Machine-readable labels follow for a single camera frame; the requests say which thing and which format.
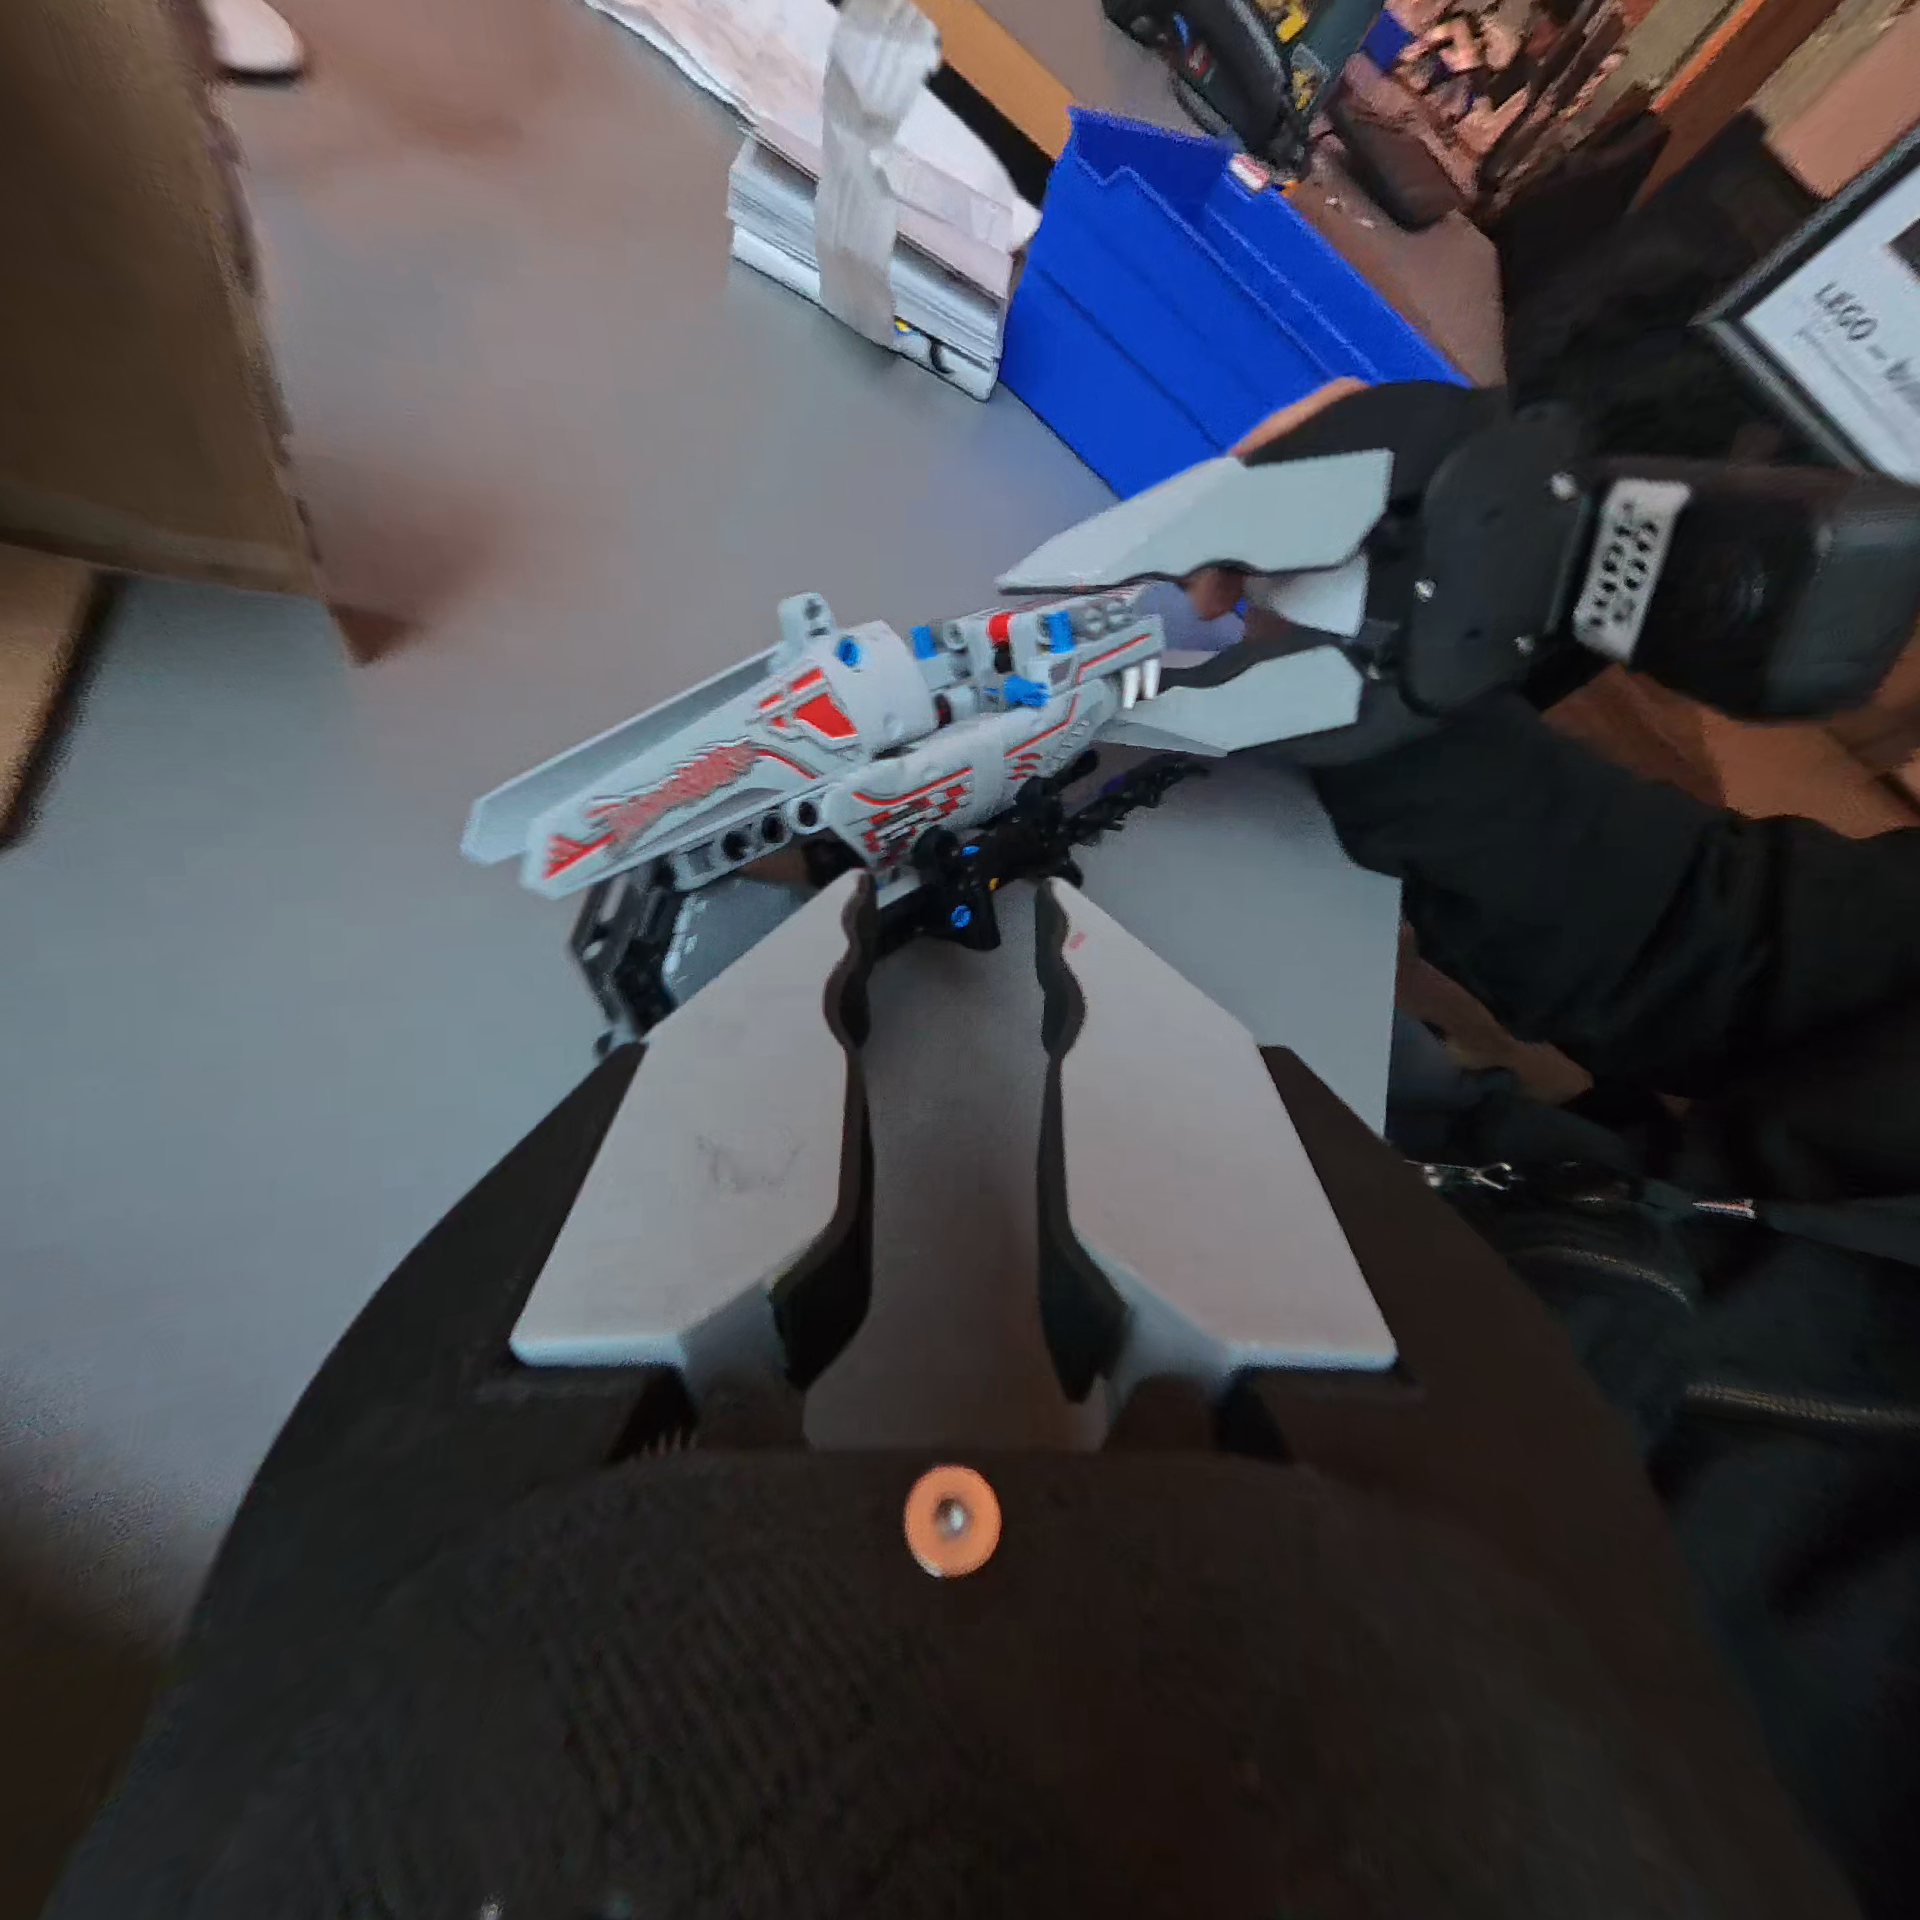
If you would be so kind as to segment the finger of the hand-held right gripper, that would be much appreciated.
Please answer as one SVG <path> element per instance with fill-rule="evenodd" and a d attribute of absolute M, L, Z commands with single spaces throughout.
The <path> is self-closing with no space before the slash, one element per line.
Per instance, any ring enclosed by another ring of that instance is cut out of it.
<path fill-rule="evenodd" d="M 1164 657 L 1132 710 L 1109 721 L 1102 745 L 1224 759 L 1356 722 L 1364 679 L 1335 644 L 1286 651 L 1274 642 L 1210 657 Z"/>
<path fill-rule="evenodd" d="M 1278 618 L 1356 640 L 1370 575 L 1361 548 L 1391 472 L 1385 449 L 1274 464 L 1213 457 L 1048 537 L 996 587 L 1078 594 L 1228 569 Z"/>

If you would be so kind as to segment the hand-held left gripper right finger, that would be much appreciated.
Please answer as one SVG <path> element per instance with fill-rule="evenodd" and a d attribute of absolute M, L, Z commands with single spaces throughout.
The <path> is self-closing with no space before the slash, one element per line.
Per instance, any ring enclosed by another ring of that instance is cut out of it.
<path fill-rule="evenodd" d="M 1172 1382 L 1401 1387 L 1255 1036 L 1068 880 L 1036 900 L 1039 1327 L 1068 1402 Z"/>

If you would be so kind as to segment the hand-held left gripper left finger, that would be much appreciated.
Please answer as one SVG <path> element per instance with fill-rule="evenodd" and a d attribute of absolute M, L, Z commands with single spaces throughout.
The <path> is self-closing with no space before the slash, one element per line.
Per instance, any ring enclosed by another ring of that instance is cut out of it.
<path fill-rule="evenodd" d="M 807 1387 L 870 1298 L 856 1051 L 872 886 L 846 874 L 639 1044 L 509 1334 L 532 1372 Z"/>

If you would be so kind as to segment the blue plastic bin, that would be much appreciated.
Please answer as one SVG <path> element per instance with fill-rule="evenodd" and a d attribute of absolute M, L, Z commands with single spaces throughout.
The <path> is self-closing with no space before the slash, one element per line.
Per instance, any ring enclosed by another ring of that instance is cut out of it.
<path fill-rule="evenodd" d="M 1069 108 L 998 385 L 1134 497 L 1336 378 L 1466 385 L 1260 161 Z"/>

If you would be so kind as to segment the grey red lego vehicle model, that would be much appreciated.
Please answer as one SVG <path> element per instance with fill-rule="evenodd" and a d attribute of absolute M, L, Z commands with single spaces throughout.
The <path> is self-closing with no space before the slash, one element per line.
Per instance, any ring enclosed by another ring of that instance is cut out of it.
<path fill-rule="evenodd" d="M 478 799 L 461 856 L 578 899 L 602 1049 L 846 876 L 870 886 L 877 956 L 994 951 L 1001 890 L 1078 883 L 1080 849 L 1201 772 L 1174 752 L 1096 780 L 1098 743 L 1160 691 L 1164 623 L 1137 596 L 895 632 L 793 594 L 775 648 Z"/>

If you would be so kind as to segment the white lego instruction booklet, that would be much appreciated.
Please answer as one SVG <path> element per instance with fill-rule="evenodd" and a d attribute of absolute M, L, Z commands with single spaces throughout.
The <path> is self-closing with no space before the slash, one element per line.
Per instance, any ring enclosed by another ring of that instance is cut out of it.
<path fill-rule="evenodd" d="M 886 162 L 895 193 L 894 355 L 972 400 L 998 386 L 1005 306 L 1016 279 L 1010 210 L 924 162 Z M 820 302 L 813 251 L 818 180 L 765 138 L 748 135 L 727 178 L 733 260 Z"/>

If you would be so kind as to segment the person's right forearm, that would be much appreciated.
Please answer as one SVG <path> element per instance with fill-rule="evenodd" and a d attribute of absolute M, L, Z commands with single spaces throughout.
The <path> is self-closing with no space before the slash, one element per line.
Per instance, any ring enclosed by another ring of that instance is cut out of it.
<path fill-rule="evenodd" d="M 1658 1169 L 1722 1196 L 1916 1198 L 1917 834 L 1750 822 L 1517 698 L 1312 772 L 1424 958 L 1517 1041 L 1676 1097 Z"/>

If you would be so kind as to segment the dark cardboard lego box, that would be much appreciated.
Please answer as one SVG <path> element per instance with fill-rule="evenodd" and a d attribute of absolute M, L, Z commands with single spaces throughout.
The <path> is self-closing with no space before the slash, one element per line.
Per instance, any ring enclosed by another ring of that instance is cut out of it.
<path fill-rule="evenodd" d="M 1 831 L 53 772 L 125 579 L 321 591 L 201 6 L 1 6 Z"/>

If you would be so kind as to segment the black framed paper sign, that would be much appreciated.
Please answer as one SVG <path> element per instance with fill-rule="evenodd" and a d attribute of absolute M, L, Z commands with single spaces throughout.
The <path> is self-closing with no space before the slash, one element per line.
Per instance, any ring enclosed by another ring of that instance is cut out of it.
<path fill-rule="evenodd" d="M 1695 322 L 1834 464 L 1917 483 L 1917 131 Z"/>

